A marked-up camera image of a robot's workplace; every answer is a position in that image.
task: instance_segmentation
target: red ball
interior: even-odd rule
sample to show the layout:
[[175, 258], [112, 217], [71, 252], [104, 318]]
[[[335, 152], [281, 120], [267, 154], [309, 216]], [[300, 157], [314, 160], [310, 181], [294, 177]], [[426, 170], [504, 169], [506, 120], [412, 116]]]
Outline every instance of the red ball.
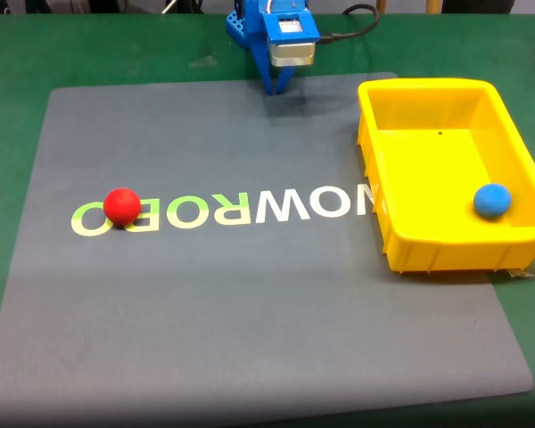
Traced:
[[103, 212], [113, 224], [125, 226], [139, 217], [141, 200], [131, 189], [115, 189], [110, 191], [103, 201]]

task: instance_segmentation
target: blue ball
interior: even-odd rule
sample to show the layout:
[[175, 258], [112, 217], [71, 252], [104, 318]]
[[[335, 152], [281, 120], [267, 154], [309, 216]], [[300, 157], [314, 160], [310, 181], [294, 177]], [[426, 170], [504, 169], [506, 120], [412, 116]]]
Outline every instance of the blue ball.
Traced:
[[475, 211], [484, 218], [503, 216], [511, 207], [511, 194], [504, 185], [484, 185], [473, 197]]

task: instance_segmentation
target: green tabletop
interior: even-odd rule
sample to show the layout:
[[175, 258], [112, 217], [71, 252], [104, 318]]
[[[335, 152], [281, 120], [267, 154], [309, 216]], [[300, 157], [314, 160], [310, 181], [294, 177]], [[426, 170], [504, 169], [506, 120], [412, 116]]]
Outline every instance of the green tabletop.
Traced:
[[[347, 31], [368, 18], [316, 17]], [[218, 15], [0, 16], [0, 304], [50, 92], [60, 86], [257, 78]], [[535, 160], [535, 16], [386, 15], [365, 38], [317, 48], [304, 75], [392, 71], [488, 80]], [[492, 282], [535, 379], [535, 279]], [[531, 393], [274, 426], [535, 426]]]

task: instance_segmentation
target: gray mat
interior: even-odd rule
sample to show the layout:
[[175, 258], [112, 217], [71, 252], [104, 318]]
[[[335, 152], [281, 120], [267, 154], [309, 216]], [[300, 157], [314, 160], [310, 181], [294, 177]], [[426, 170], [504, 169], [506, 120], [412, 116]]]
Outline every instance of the gray mat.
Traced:
[[[233, 424], [530, 389], [485, 277], [399, 276], [380, 252], [357, 86], [388, 77], [54, 91], [0, 314], [0, 415]], [[119, 186], [160, 200], [159, 230], [75, 233]], [[268, 203], [257, 222], [261, 192], [281, 207], [286, 189], [289, 218]], [[247, 193], [250, 224], [220, 225], [242, 212], [217, 213], [219, 193]], [[169, 223], [185, 195], [210, 210], [172, 219], [200, 226]]]

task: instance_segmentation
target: yellow plastic tray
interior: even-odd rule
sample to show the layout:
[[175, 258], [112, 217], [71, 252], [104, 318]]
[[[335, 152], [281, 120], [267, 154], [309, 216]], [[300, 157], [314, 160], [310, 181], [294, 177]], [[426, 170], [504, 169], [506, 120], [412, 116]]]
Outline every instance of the yellow plastic tray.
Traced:
[[[495, 87], [395, 78], [358, 88], [358, 143], [392, 270], [526, 268], [535, 258], [535, 163]], [[499, 220], [473, 209], [483, 185], [513, 196]]]

